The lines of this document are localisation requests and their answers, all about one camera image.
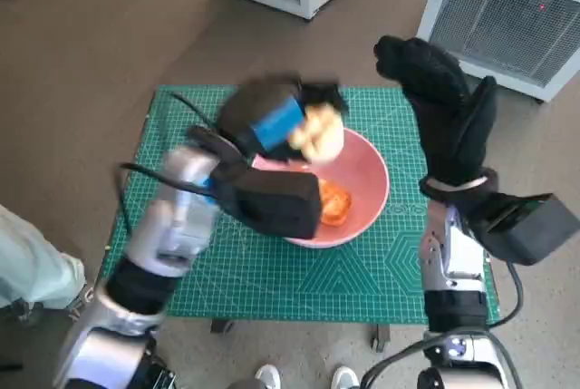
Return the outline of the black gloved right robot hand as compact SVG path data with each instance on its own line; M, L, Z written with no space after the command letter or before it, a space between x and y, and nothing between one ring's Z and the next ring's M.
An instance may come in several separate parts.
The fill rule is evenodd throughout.
M377 73L397 82L411 104L427 176L453 187L481 178L497 111L495 78L471 91L458 60L420 38L385 35L373 52Z

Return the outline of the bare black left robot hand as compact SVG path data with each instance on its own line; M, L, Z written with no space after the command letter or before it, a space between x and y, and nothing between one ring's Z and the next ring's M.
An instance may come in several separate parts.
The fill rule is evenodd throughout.
M307 110L324 105L340 117L348 112L335 79L267 73L238 85L219 108L215 127L248 156L258 154L283 162L305 160L289 137L306 123Z

